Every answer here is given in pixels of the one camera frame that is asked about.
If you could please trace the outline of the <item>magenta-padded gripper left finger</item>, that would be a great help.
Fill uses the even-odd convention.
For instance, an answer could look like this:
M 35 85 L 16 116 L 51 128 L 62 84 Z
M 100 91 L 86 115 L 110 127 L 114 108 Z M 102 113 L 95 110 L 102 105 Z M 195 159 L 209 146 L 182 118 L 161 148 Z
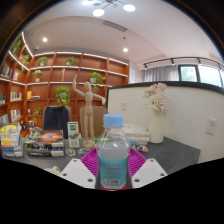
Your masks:
M 98 175 L 98 157 L 93 149 L 81 159 L 72 159 L 63 169 L 60 176 L 78 186 L 94 189 Z

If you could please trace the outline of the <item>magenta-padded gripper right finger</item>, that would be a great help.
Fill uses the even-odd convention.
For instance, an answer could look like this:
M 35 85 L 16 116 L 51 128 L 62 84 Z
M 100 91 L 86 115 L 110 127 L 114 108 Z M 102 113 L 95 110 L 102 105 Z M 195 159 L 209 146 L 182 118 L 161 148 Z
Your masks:
M 130 150 L 128 171 L 133 188 L 141 188 L 167 176 L 165 170 L 154 158 L 146 159 L 134 149 Z

